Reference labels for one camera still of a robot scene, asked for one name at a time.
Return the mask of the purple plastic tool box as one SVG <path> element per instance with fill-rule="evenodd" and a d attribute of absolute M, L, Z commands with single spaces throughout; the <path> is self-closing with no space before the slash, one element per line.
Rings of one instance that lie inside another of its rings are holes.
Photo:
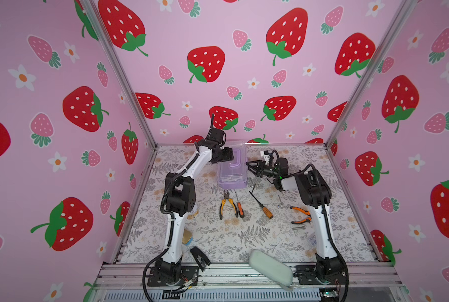
<path fill-rule="evenodd" d="M 224 190 L 238 190 L 247 187 L 247 147 L 242 141 L 232 141 L 229 148 L 233 151 L 233 160 L 218 164 L 217 182 Z"/>

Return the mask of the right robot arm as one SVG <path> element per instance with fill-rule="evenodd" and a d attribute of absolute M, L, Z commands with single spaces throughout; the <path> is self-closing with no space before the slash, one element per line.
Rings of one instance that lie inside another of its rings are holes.
<path fill-rule="evenodd" d="M 264 160 L 248 161 L 248 170 L 257 177 L 271 180 L 276 190 L 295 191 L 310 212 L 311 222 L 316 236 L 316 278 L 322 282 L 331 282 L 342 276 L 349 283 L 346 261 L 339 252 L 332 233 L 330 201 L 332 192 L 313 164 L 304 169 L 289 173 L 288 160 L 279 157 L 273 160 L 266 156 Z"/>

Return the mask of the small orange black screwdriver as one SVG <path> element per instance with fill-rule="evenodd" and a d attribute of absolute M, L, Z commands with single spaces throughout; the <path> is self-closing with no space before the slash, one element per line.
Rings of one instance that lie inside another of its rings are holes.
<path fill-rule="evenodd" d="M 237 210 L 238 210 L 238 216 L 239 216 L 240 218 L 244 218 L 244 211 L 243 211 L 243 208 L 242 208 L 241 203 L 239 202 L 238 194 L 237 194 L 236 191 L 235 191 L 234 193 L 235 193 L 235 199 L 234 199 L 234 201 L 235 201 L 235 203 L 236 203 L 236 207 L 237 207 Z"/>

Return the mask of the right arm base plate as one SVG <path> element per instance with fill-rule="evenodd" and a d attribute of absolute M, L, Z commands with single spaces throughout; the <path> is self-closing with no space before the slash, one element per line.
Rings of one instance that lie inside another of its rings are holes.
<path fill-rule="evenodd" d="M 317 286 L 345 285 L 348 280 L 348 275 L 343 271 L 320 276 L 314 265 L 297 265 L 294 277 L 298 279 L 300 285 Z"/>

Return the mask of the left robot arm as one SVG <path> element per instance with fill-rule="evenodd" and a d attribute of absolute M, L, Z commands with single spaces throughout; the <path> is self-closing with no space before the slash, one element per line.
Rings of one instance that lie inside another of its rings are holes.
<path fill-rule="evenodd" d="M 155 267 L 169 283 L 180 279 L 185 220 L 195 209 L 195 178 L 208 163 L 234 159 L 233 149 L 225 147 L 225 143 L 224 131 L 210 128 L 208 135 L 194 144 L 195 152 L 182 168 L 166 175 L 165 192 L 160 203 L 161 213 L 167 216 L 165 248 L 155 259 Z"/>

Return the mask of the large orange handled screwdriver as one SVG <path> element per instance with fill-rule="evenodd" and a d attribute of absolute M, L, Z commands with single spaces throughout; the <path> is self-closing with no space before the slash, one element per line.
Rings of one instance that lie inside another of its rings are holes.
<path fill-rule="evenodd" d="M 258 205 L 260 206 L 260 208 L 262 209 L 262 211 L 264 212 L 265 216 L 268 219 L 272 219 L 273 218 L 273 214 L 272 212 L 263 204 L 261 203 L 258 198 L 250 191 L 251 196 L 253 197 L 253 199 L 258 203 Z"/>

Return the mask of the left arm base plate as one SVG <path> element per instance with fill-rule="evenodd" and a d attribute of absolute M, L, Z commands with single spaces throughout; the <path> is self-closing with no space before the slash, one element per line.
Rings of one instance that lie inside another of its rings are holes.
<path fill-rule="evenodd" d="M 159 273 L 156 268 L 151 267 L 149 275 L 146 277 L 146 285 L 150 287 L 173 287 L 183 286 L 191 281 L 191 286 L 196 286 L 200 269 L 197 266 L 182 266 L 177 279 Z"/>

